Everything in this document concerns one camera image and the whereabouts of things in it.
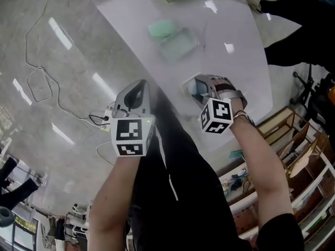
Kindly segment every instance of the concrete floor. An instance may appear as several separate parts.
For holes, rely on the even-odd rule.
[[[84,121],[70,117],[57,106],[57,86],[49,81],[53,96],[36,103],[26,83],[32,69],[25,63],[25,34],[43,10],[46,0],[0,0],[0,139],[10,137],[9,152],[22,159],[32,169],[46,172],[49,182],[40,188],[33,203],[54,214],[66,214],[75,203],[93,199],[109,174],[111,166],[100,159],[95,148],[110,139]],[[67,50],[48,24],[53,17],[71,38]],[[254,14],[264,46],[284,38],[299,25],[286,19]],[[125,45],[90,0],[50,0],[45,14],[27,38],[28,61],[46,68],[60,85],[60,105],[80,117],[100,113],[112,101],[113,94],[106,92],[93,80],[99,75],[114,94],[131,82],[146,77],[142,65]],[[292,72],[306,76],[306,64],[296,67],[269,66],[273,110],[288,105],[298,93]],[[317,80],[326,74],[325,69],[314,66]],[[19,91],[14,79],[21,86]],[[37,100],[49,94],[42,73],[29,79]],[[32,101],[29,105],[22,94]],[[6,126],[4,120],[12,125]],[[70,139],[55,133],[55,126]],[[200,152],[217,172],[232,161],[228,155],[239,147],[235,140],[215,153]],[[106,144],[100,153],[111,162],[116,155]]]

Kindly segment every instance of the shoe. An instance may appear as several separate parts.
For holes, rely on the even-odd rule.
[[[262,8],[260,4],[261,0],[247,0],[248,5],[252,10],[254,10],[257,14],[262,14]]]

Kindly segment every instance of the white cable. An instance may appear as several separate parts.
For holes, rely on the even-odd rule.
[[[50,74],[48,73],[48,71],[47,71],[46,69],[44,69],[42,66],[36,66],[36,65],[33,65],[33,64],[31,64],[31,63],[28,62],[28,59],[27,59],[27,36],[28,36],[28,34],[31,32],[31,30],[33,29],[33,27],[36,25],[36,23],[41,19],[41,17],[43,16],[43,14],[45,13],[46,8],[47,8],[47,5],[48,5],[48,2],[49,2],[49,0],[47,0],[46,4],[45,4],[45,6],[44,6],[44,9],[43,9],[43,11],[42,11],[42,13],[41,13],[41,15],[37,18],[37,20],[34,22],[33,26],[31,26],[31,28],[27,31],[27,33],[26,33],[26,35],[25,35],[25,62],[27,63],[28,66],[30,66],[31,68],[34,69],[34,71],[32,71],[32,72],[28,75],[28,77],[26,78],[26,82],[27,82],[27,85],[28,85],[29,90],[30,90],[30,92],[31,92],[31,95],[32,95],[32,97],[33,97],[33,99],[34,99],[34,101],[35,101],[36,103],[40,103],[40,102],[47,101],[47,100],[51,99],[51,98],[52,98],[52,90],[51,90],[51,86],[50,86],[50,84],[49,84],[48,81],[47,81],[47,78],[48,78],[48,79],[52,80],[52,81],[57,85],[57,106],[58,106],[63,112],[67,113],[69,116],[71,116],[71,117],[73,117],[73,118],[76,118],[77,120],[85,121],[85,122],[89,123],[90,125],[99,128],[99,127],[96,126],[95,124],[90,123],[90,122],[89,122],[88,120],[86,120],[85,118],[80,118],[79,116],[77,116],[77,115],[76,115],[75,113],[73,113],[72,111],[62,108],[62,107],[60,106],[60,104],[59,104],[59,92],[60,92],[60,86],[59,86],[59,83],[58,83],[54,78],[52,78],[52,77],[50,76]],[[45,98],[45,99],[42,99],[42,100],[36,100],[36,98],[35,98],[35,96],[34,96],[34,94],[33,94],[33,92],[32,92],[32,89],[31,89],[31,87],[30,87],[30,85],[29,85],[29,83],[28,83],[29,77],[30,77],[34,72],[36,72],[36,71],[41,71],[41,72],[43,73],[44,80],[46,81],[46,83],[47,83],[47,85],[48,85],[48,87],[49,87],[49,91],[50,91],[50,96],[49,96],[48,98]]]
[[[106,160],[105,158],[103,158],[103,157],[99,154],[99,152],[98,152],[98,148],[99,148],[100,146],[102,146],[102,145],[108,143],[108,142],[111,142],[111,140],[107,140],[107,141],[105,141],[105,142],[99,144],[99,145],[96,147],[95,152],[96,152],[96,154],[97,154],[102,160],[105,160],[105,161],[106,161],[107,163],[109,163],[111,166],[114,166],[110,161],[108,161],[108,160]]]

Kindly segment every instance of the hand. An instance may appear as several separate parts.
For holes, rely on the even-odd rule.
[[[217,86],[219,84],[229,84],[226,80],[223,79],[212,79],[212,81],[214,82],[214,85]],[[233,98],[231,99],[231,111],[232,111],[232,115],[235,116],[235,114],[238,111],[242,111],[243,110],[243,104],[242,104],[242,100],[240,98]]]

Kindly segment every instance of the tabletop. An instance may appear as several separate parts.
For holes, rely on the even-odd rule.
[[[182,84],[198,73],[227,77],[248,101],[245,109],[258,122],[272,109],[264,47],[245,0],[92,0],[163,89],[181,116],[198,116],[200,108]],[[167,61],[148,25],[172,19],[195,34],[199,45],[176,62]],[[232,138],[200,134],[210,150]]]

